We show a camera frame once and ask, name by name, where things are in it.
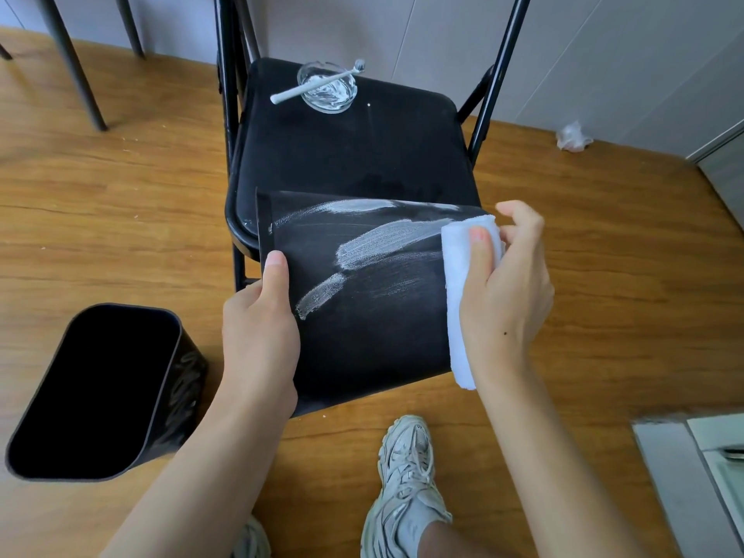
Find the white plastic bag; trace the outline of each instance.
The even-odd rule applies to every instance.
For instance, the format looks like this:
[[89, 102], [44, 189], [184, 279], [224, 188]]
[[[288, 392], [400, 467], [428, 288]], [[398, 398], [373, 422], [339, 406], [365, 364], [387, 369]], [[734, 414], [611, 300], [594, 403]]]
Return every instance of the white plastic bag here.
[[558, 139], [558, 148], [569, 152], [581, 152], [587, 145], [594, 142], [594, 139], [581, 132], [581, 124], [578, 121], [556, 132], [556, 139]]

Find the fingernail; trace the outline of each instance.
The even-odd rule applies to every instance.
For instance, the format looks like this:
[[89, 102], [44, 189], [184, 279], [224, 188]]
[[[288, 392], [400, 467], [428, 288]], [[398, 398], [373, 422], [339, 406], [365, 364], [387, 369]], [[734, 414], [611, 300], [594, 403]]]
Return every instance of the fingernail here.
[[266, 255], [266, 266], [284, 264], [284, 254], [279, 251], [271, 251]]
[[486, 240], [486, 230], [480, 225], [473, 225], [470, 227], [470, 243], [477, 243], [478, 241]]

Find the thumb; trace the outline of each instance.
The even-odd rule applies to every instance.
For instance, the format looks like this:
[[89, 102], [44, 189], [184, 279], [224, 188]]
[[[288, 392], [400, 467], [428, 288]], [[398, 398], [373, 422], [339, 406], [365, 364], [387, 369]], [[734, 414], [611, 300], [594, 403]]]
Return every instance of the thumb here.
[[484, 288], [493, 272], [493, 243], [491, 235], [484, 227], [470, 227], [470, 269], [465, 280], [463, 294], [468, 290]]
[[260, 299], [277, 304], [289, 303], [289, 266], [284, 253], [271, 251], [266, 256], [263, 270]]

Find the black trash can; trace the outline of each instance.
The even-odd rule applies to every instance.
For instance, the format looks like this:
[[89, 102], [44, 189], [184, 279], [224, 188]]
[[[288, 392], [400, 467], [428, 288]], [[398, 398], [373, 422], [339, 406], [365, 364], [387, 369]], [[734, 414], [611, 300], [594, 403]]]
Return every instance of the black trash can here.
[[101, 303], [70, 322], [7, 446], [26, 480], [101, 481], [177, 450], [207, 361], [167, 309]]

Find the white wall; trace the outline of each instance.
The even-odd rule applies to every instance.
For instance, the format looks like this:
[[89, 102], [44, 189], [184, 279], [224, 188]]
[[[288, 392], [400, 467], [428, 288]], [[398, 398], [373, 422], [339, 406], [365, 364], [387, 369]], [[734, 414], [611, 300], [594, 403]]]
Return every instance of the white wall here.
[[[212, 0], [130, 0], [143, 45], [214, 62]], [[57, 0], [73, 38], [128, 46], [114, 0]], [[264, 55], [351, 65], [460, 105], [513, 0], [249, 0]], [[33, 0], [0, 24], [44, 31]], [[744, 0], [532, 0], [494, 118], [689, 155], [744, 119]]]

